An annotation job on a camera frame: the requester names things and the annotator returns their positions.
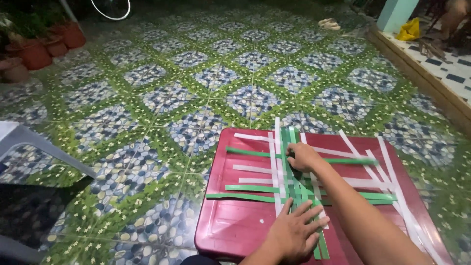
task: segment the light blue wall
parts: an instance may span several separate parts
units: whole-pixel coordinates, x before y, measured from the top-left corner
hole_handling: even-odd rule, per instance
[[[419,0],[387,0],[376,22],[378,28],[383,32],[399,33],[418,2]]]

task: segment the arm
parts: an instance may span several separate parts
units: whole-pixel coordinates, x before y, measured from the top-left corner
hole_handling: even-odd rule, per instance
[[[292,198],[285,202],[263,244],[239,265],[299,264],[309,259],[319,240],[316,231],[327,225],[329,217],[310,222],[322,205],[310,209],[312,201],[308,200],[289,214],[292,203]]]
[[[433,260],[376,207],[369,204],[312,147],[289,144],[296,159],[288,162],[303,172],[313,172],[322,182],[339,217],[340,225],[353,248],[366,265],[431,265]]]

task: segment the table top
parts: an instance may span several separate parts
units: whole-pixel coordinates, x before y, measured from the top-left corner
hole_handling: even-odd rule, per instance
[[[231,146],[245,150],[269,152],[267,142],[234,137],[234,133],[268,136],[268,132],[269,131],[236,128],[223,130],[219,139],[206,193],[226,193],[225,185],[238,184],[240,177],[271,179],[271,175],[269,174],[232,169],[233,165],[270,168],[269,157],[227,153],[225,150],[226,146]],[[311,146],[351,153],[342,138],[337,135],[307,133],[306,140]],[[365,150],[371,150],[376,159],[380,162],[382,168],[386,169],[380,145],[376,138],[349,137],[349,140],[360,155],[366,156]],[[401,161],[397,157],[394,147],[388,143],[386,143],[386,146],[409,209],[425,234],[430,237],[438,254],[447,264],[453,264],[413,182],[410,180]],[[335,155],[323,153],[320,155],[322,157],[339,158]],[[360,165],[333,165],[333,167],[342,177],[371,179],[366,170]],[[372,169],[378,174],[375,167],[372,167]],[[357,191],[380,192],[380,190],[375,189],[357,189]],[[255,192],[243,193],[261,195]],[[263,193],[262,195],[273,196],[271,193]],[[392,205],[376,205],[376,207],[406,232],[402,217]],[[331,218],[330,228],[324,229],[330,259],[315,260],[311,257],[306,264],[363,264],[341,230],[338,218],[335,216],[332,207],[326,206],[325,212]],[[204,199],[195,232],[196,248],[200,254],[212,258],[240,262],[264,241],[275,218],[275,205],[273,203],[240,199]]]

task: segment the plant pot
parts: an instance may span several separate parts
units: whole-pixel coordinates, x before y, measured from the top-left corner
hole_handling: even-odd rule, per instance
[[[51,41],[46,39],[41,41],[52,57],[64,56],[69,52],[64,42],[62,41],[62,36],[53,36]]]
[[[62,41],[69,49],[79,48],[85,45],[85,37],[76,22],[68,22],[65,25],[55,25],[49,30],[62,36]]]
[[[39,70],[52,64],[48,50],[39,40],[28,40],[22,46],[9,44],[5,49],[10,55],[23,59],[23,64],[28,70]]]
[[[29,79],[29,71],[21,64],[21,58],[10,58],[0,61],[0,75],[8,83],[19,83]]]

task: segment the slipper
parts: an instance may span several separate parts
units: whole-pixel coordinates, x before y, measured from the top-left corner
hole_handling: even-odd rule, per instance
[[[327,22],[324,24],[324,29],[339,30],[340,26],[337,22]]]
[[[320,27],[323,27],[325,23],[327,22],[335,22],[335,19],[332,17],[332,18],[326,18],[326,19],[323,19],[321,21],[319,21],[319,26]]]

